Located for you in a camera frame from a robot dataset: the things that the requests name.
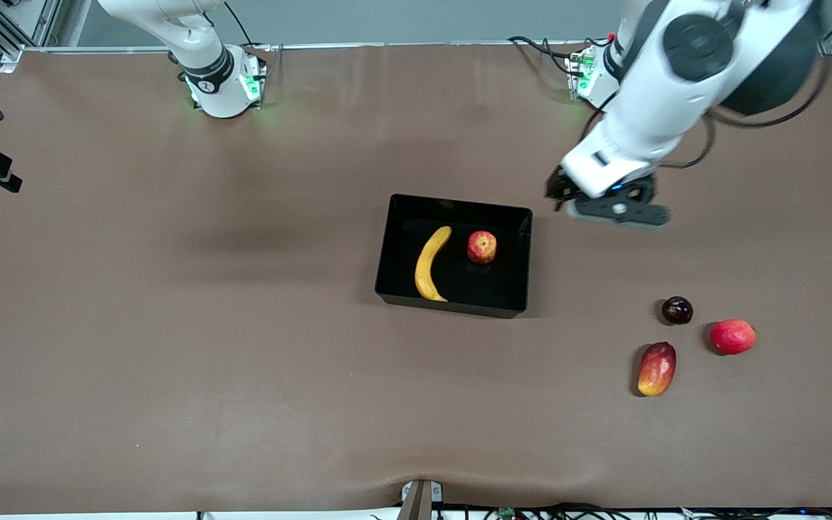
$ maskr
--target table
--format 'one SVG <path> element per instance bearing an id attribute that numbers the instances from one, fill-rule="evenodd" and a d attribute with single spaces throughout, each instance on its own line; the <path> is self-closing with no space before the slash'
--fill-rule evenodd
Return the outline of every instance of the table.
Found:
<path id="1" fill-rule="evenodd" d="M 542 198 L 590 111 L 541 56 L 285 52 L 232 121 L 175 73 L 27 53 L 0 79 L 25 180 L 0 190 L 1 514 L 377 507 L 414 477 L 449 503 L 832 506 L 832 80 L 660 173 L 648 233 Z M 395 192 L 531 207 L 528 312 L 382 303 Z M 690 326 L 657 321 L 673 294 Z M 752 352 L 706 346 L 729 317 Z M 658 340 L 676 379 L 638 398 Z"/>

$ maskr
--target white robot link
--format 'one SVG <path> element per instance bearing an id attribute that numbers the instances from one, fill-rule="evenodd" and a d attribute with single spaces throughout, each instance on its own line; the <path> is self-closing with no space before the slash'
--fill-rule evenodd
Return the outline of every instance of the white robot link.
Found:
<path id="1" fill-rule="evenodd" d="M 205 13 L 223 0 L 98 0 L 119 20 L 146 30 L 169 47 L 185 73 L 197 108 L 233 118 L 261 105 L 265 65 L 236 45 L 224 45 Z"/>
<path id="2" fill-rule="evenodd" d="M 546 196 L 555 211 L 569 202 L 572 217 L 658 227 L 670 216 L 648 204 L 654 171 L 713 105 L 758 114 L 802 88 L 818 55 L 819 3 L 625 0 L 622 7 L 614 40 L 568 59 L 577 95 L 607 114 L 560 161 Z"/>

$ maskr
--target red and yellow apple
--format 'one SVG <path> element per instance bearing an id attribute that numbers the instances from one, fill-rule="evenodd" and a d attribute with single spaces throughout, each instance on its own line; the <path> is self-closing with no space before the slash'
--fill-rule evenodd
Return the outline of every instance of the red and yellow apple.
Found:
<path id="1" fill-rule="evenodd" d="M 711 342 L 723 355 L 747 352 L 756 345 L 756 330 L 742 319 L 726 319 L 712 326 Z"/>
<path id="2" fill-rule="evenodd" d="M 647 397 L 657 397 L 667 391 L 676 373 L 676 349 L 667 342 L 654 343 L 641 356 L 638 391 Z"/>
<path id="3" fill-rule="evenodd" d="M 475 264 L 489 264 L 496 257 L 496 237 L 490 231 L 475 231 L 468 237 L 468 258 Z"/>

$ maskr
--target black rectangular tray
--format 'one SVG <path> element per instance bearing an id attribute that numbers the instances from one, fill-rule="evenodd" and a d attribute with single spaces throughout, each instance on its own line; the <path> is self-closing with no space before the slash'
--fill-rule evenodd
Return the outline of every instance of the black rectangular tray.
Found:
<path id="1" fill-rule="evenodd" d="M 420 296 L 413 277 L 423 246 L 442 226 L 451 226 L 451 238 L 435 257 L 432 279 L 448 302 L 435 302 Z M 496 237 L 496 257 L 485 266 L 467 256 L 468 237 L 476 230 Z M 531 251 L 528 208 L 395 194 L 374 292 L 396 306 L 515 317 L 528 306 Z"/>

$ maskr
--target banana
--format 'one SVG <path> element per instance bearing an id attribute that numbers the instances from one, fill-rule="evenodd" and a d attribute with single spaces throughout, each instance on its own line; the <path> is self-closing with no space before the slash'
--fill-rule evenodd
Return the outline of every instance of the banana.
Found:
<path id="1" fill-rule="evenodd" d="M 440 227 L 422 247 L 422 253 L 420 253 L 419 260 L 416 262 L 416 289 L 426 300 L 448 302 L 438 293 L 436 284 L 432 281 L 432 262 L 436 259 L 439 250 L 448 243 L 449 238 L 451 238 L 451 227 Z"/>

